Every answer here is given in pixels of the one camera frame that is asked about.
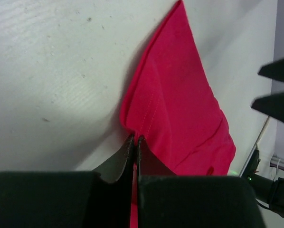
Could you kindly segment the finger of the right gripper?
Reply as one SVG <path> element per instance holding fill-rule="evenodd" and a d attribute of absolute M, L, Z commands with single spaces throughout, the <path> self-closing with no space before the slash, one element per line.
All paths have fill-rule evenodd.
<path fill-rule="evenodd" d="M 284 58 L 261 66 L 257 74 L 284 83 Z"/>
<path fill-rule="evenodd" d="M 284 92 L 257 98 L 251 108 L 284 123 Z"/>

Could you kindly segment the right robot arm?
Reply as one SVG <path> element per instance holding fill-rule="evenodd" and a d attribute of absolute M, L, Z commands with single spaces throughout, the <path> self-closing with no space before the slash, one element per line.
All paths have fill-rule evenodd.
<path fill-rule="evenodd" d="M 284 58 L 261 66 L 258 74 L 284 83 Z M 271 117 L 284 123 L 284 92 L 256 98 L 252 102 L 251 108 L 268 116 L 261 133 L 264 132 Z M 260 163 L 258 141 L 259 138 L 255 142 L 239 176 L 248 181 L 256 194 L 257 203 L 260 207 L 275 212 L 284 218 L 284 179 L 270 180 L 256 174 Z"/>

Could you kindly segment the magenta t shirt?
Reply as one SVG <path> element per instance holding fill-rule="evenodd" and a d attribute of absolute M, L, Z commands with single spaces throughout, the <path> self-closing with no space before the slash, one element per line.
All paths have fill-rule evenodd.
<path fill-rule="evenodd" d="M 175 175 L 226 176 L 236 147 L 208 84 L 184 3 L 177 1 L 150 40 L 121 105 L 122 126 L 143 136 Z M 137 162 L 130 226 L 138 226 Z"/>

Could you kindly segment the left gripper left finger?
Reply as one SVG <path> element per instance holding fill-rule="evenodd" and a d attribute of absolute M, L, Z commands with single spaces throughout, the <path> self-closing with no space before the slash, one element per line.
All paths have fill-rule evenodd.
<path fill-rule="evenodd" d="M 0 228 L 127 228 L 134 136 L 117 155 L 124 163 L 105 181 L 98 170 L 0 172 Z"/>

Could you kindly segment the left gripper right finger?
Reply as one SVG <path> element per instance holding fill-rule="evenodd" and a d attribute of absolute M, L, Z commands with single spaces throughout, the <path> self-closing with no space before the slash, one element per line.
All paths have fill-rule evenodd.
<path fill-rule="evenodd" d="M 264 228 L 247 181 L 236 176 L 175 175 L 149 149 L 137 145 L 140 228 Z"/>

